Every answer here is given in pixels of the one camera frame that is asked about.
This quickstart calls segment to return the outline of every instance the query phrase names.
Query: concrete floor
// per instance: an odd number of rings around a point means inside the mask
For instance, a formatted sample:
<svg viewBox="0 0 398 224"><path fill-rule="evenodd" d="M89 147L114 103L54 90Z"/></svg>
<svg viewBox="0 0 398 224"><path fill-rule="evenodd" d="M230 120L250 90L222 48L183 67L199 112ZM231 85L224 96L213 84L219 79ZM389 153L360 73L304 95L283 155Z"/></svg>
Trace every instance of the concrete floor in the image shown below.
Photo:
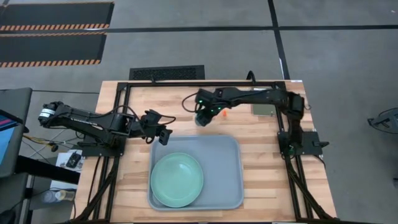
<svg viewBox="0 0 398 224"><path fill-rule="evenodd" d="M10 1L20 2L73 1ZM111 28L272 24L264 0L115 2ZM277 0L275 8L280 26L398 24L397 1ZM331 143L324 153L339 218L396 223L398 190L392 178L398 175L398 139L371 129L366 119L396 106L398 30L283 31L281 34L291 79L304 81L321 140ZM282 78L273 31L123 33L108 35L100 65L2 68L0 88L99 91L103 80L127 80L132 67L202 64L207 79L244 78L248 70L253 70L257 79ZM35 92L27 125L33 135L53 138L58 131L40 128L37 122L43 103L62 100L94 110L97 97ZM65 131L56 139L73 136L73 132ZM30 156L33 152L22 145L21 154ZM46 149L42 154L54 156ZM37 211L34 223L65 221L70 209ZM49 220L46 213L58 215Z"/></svg>

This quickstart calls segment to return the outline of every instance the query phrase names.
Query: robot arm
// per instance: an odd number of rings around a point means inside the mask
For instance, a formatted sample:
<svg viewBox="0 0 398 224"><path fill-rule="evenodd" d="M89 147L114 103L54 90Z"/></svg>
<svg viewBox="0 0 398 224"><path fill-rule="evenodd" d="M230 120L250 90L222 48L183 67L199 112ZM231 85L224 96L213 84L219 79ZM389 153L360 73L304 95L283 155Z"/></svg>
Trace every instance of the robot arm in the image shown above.
<svg viewBox="0 0 398 224"><path fill-rule="evenodd" d="M195 122L199 126L209 124L224 108L240 104L275 105L289 120L289 145L302 147L302 128L300 120L304 114L304 98L284 90L250 90L243 91L235 87L217 88L213 93L199 89L196 94Z"/></svg>
<svg viewBox="0 0 398 224"><path fill-rule="evenodd" d="M72 108L62 102L52 102L43 105L39 122L45 128L63 126L78 131L91 136L98 145L104 147L115 147L125 138L143 138L149 144L156 136L159 137L160 143L167 144L172 130L166 129L164 124L159 124L163 115L149 110L145 111L146 115L138 118L132 109L130 110L134 115L115 113L116 110L98 114Z"/></svg>

